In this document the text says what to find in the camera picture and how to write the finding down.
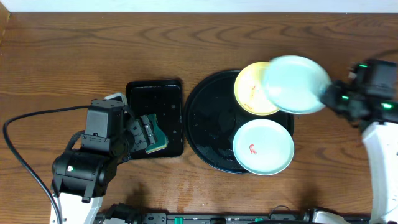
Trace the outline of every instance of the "green light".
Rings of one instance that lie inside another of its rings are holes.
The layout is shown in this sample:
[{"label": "green light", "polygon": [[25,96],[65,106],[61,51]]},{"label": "green light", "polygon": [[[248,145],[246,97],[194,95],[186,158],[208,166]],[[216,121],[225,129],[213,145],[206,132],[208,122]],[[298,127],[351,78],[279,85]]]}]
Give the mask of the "green light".
[{"label": "green light", "polygon": [[382,103],[381,106],[382,106],[384,109],[391,109],[391,108],[392,108],[392,105],[389,104],[389,103]]}]

